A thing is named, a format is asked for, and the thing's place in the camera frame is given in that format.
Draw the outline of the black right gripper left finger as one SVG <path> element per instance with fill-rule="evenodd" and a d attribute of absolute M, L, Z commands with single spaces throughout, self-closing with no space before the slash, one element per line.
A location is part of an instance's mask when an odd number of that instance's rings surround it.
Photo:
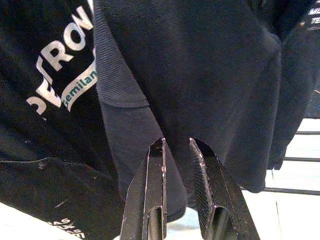
<path fill-rule="evenodd" d="M 119 238 L 164 240 L 167 235 L 167 144 L 164 138 L 147 150 L 126 195 Z"/>

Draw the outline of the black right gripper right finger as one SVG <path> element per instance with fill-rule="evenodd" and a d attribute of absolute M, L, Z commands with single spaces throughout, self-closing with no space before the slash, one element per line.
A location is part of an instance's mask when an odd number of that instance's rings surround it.
<path fill-rule="evenodd" d="M 204 240 L 258 240 L 243 193 L 209 145 L 189 139 L 194 196 Z"/>

